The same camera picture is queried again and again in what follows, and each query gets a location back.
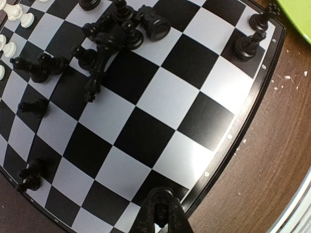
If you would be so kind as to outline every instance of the wooden table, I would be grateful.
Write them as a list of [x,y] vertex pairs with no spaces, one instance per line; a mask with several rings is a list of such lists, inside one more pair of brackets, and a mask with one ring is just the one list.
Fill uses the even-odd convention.
[[[266,6],[270,1],[256,2]],[[280,21],[287,37],[273,81],[246,143],[191,216],[195,233],[266,232],[311,166],[311,46],[285,16]],[[1,233],[63,232],[19,196],[2,175],[0,187]]]

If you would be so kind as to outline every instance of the chessboard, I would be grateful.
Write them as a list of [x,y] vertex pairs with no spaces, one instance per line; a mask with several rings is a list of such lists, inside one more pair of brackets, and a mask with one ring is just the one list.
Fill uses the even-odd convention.
[[[16,43],[16,56],[70,61],[65,73],[34,83],[1,52],[0,171],[16,186],[31,160],[45,161],[41,188],[23,195],[71,233],[129,232],[158,185],[170,187],[190,216],[241,142],[284,42],[284,27],[272,19],[257,55],[238,59],[235,42],[254,34],[248,20],[263,11],[252,1],[127,2],[153,7],[171,31],[113,56],[93,103],[84,98],[89,73],[70,52],[96,49],[82,27],[112,11],[112,2],[84,11],[78,0],[21,0],[34,23],[7,20],[0,32]],[[44,117],[18,109],[38,99],[49,101]]]

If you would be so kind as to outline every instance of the white chess piece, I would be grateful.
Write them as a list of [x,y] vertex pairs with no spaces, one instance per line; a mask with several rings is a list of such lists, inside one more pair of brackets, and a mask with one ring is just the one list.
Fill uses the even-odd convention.
[[0,81],[3,79],[4,74],[5,74],[4,66],[0,65]]
[[6,44],[5,36],[0,35],[0,51],[3,51],[6,57],[13,57],[16,53],[16,44],[14,42]]
[[10,5],[6,3],[6,0],[0,0],[0,10],[4,10],[8,15],[10,21],[20,19],[21,26],[28,28],[34,22],[35,16],[32,13],[23,13],[21,5]]

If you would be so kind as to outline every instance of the table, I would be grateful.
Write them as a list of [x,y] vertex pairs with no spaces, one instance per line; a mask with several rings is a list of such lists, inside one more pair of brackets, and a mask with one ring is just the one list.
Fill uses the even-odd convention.
[[[256,2],[266,6],[270,1]],[[287,28],[287,38],[273,81],[245,135],[246,142],[190,217],[195,233],[266,232],[311,166],[311,46],[285,16],[280,21]],[[1,232],[63,232],[2,175],[0,187]]]

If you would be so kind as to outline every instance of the green plate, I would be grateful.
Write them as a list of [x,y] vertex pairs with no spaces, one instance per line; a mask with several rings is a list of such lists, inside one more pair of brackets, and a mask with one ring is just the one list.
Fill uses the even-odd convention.
[[311,0],[277,0],[288,18],[311,44]]

